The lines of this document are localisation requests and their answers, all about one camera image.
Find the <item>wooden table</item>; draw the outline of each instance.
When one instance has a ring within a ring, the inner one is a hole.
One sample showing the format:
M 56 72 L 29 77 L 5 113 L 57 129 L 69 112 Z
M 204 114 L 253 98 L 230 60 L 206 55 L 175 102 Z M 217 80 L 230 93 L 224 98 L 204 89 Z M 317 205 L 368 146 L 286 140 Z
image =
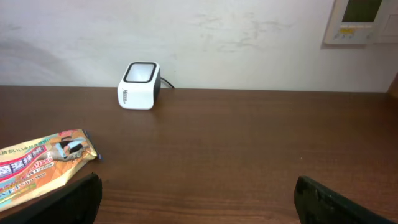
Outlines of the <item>wooden table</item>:
M 104 161 L 96 223 L 299 223 L 308 175 L 398 222 L 398 104 L 377 93 L 0 87 L 0 148 L 87 129 Z M 5 216 L 33 201 L 0 213 Z

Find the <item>panel screen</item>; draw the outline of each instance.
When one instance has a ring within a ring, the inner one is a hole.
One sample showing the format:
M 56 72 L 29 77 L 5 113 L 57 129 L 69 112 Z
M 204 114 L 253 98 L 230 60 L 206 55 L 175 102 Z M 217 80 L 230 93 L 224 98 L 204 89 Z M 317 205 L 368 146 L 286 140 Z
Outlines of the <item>panel screen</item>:
M 343 22 L 373 22 L 382 0 L 349 0 Z

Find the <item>cartoon figure on package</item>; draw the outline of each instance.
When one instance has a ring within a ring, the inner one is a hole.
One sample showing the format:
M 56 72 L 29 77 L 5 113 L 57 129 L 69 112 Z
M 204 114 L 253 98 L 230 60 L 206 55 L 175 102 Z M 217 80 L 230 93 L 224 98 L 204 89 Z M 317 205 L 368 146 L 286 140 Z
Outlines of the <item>cartoon figure on package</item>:
M 71 136 L 61 138 L 60 142 L 51 144 L 51 149 L 39 157 L 39 160 L 52 157 L 56 161 L 70 161 L 81 157 L 85 148 L 89 147 L 86 139 L 77 137 L 72 139 Z

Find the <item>yellow label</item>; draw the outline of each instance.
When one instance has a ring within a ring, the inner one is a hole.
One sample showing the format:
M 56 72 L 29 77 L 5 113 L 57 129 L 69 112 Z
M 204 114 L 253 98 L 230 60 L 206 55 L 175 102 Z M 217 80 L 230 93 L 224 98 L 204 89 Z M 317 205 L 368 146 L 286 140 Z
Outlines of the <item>yellow label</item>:
M 340 34 L 353 34 L 355 33 L 354 28 L 341 28 L 340 29 Z

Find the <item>plastic wrapper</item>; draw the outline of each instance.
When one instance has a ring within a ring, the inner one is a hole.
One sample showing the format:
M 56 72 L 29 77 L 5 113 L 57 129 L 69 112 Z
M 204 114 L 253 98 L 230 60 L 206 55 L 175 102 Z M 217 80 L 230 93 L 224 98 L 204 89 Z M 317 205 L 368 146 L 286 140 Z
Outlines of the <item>plastic wrapper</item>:
M 65 185 L 96 157 L 82 129 L 0 149 L 0 211 Z

